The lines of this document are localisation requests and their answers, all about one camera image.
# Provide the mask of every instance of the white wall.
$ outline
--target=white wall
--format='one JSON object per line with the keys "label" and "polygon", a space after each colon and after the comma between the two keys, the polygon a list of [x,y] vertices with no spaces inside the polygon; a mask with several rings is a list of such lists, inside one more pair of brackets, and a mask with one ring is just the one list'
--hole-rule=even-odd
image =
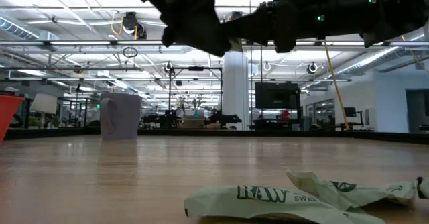
{"label": "white wall", "polygon": [[383,132],[408,133],[406,90],[429,89],[427,72],[410,72],[405,68],[375,75],[375,101],[378,130]]}
{"label": "white wall", "polygon": [[[352,78],[351,82],[339,82],[338,85],[344,107],[354,107],[356,108],[356,111],[362,111],[364,123],[365,110],[368,109],[370,125],[366,125],[364,128],[374,129],[377,131],[377,117],[375,114],[375,87],[373,77],[373,73],[368,72],[365,76],[356,76]],[[304,107],[304,115],[308,115],[306,112],[307,105],[329,99],[335,99],[335,123],[344,123],[343,111],[341,110],[340,101],[333,84],[329,86],[327,92],[312,92],[311,94],[311,96],[303,97],[301,99],[301,106]],[[358,117],[347,118],[347,121],[358,123],[360,122],[360,119]]]}

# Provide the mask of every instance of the ceiling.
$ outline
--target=ceiling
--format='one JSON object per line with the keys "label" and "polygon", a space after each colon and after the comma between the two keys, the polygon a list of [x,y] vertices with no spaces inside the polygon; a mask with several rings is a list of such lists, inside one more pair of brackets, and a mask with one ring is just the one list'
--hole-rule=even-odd
{"label": "ceiling", "polygon": [[[217,0],[217,13],[220,18],[228,17],[233,11],[242,11],[249,13],[256,9],[260,1],[265,0]],[[39,32],[44,30],[53,33],[59,40],[132,40],[132,36],[122,31],[121,34],[115,34],[113,29],[118,32],[120,25],[118,19],[124,16],[127,11],[137,12],[138,20],[146,27],[149,40],[159,40],[161,38],[164,26],[159,21],[159,13],[150,3],[142,3],[140,0],[0,0],[1,17],[9,17],[22,25],[25,29]],[[0,30],[0,40],[22,40],[7,32]],[[330,37],[328,41],[361,41],[358,35]],[[96,46],[56,46],[56,53],[51,52],[51,59],[46,51],[36,46],[8,46],[7,51],[3,51],[6,57],[14,55],[14,59],[19,62],[12,64],[12,61],[0,64],[3,66],[28,66],[40,67],[47,66],[50,62],[54,67],[59,68],[56,71],[46,71],[41,74],[50,76],[78,77],[88,78],[95,76],[108,76],[112,78],[163,78],[164,66],[170,62],[175,67],[187,66],[211,66],[222,67],[223,59],[216,56],[210,56],[200,50],[195,50],[187,46],[172,46],[165,48],[163,46],[135,46],[139,54],[134,58],[126,58],[123,55],[123,47],[96,47]],[[335,68],[347,63],[349,60],[361,55],[367,51],[363,47],[354,47],[352,50],[347,48],[335,48],[330,52],[332,63]],[[326,52],[323,47],[318,48],[296,48],[296,50],[287,54],[277,54],[272,47],[260,48],[259,46],[244,47],[244,53],[252,63],[250,67],[253,72],[249,73],[255,78],[294,78],[294,79],[313,79],[315,76],[327,74]],[[258,66],[269,65],[269,70],[261,70]],[[319,65],[318,74],[309,75],[306,68],[309,64]],[[106,68],[102,70],[92,70],[83,74],[76,74],[70,70],[60,70],[64,67],[97,67]],[[117,70],[118,68],[136,66],[138,70]],[[39,73],[32,71],[13,72],[14,76],[38,76]],[[181,89],[219,89],[220,83],[216,80],[213,73],[188,72],[180,74],[186,78],[211,78],[206,82],[183,82]],[[75,81],[59,80],[59,87],[75,87]],[[129,88],[138,90],[141,93],[152,95],[151,102],[160,103],[154,99],[162,99],[166,95],[163,85],[166,82],[155,82],[150,80],[124,82],[127,86],[113,86],[119,91],[128,91]],[[109,90],[109,87],[102,81],[91,82],[86,85],[87,89]],[[212,98],[215,104],[219,98],[213,98],[213,95],[207,95]]]}

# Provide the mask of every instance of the wooden table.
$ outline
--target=wooden table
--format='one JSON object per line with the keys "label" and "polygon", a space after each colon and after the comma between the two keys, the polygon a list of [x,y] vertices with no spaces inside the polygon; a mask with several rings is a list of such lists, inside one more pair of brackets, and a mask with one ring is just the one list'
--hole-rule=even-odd
{"label": "wooden table", "polygon": [[[370,186],[429,175],[429,147],[328,138],[98,136],[6,141],[0,146],[0,223],[254,223],[187,219],[201,186],[292,188],[285,168]],[[429,223],[415,210],[370,211],[387,223]]]}

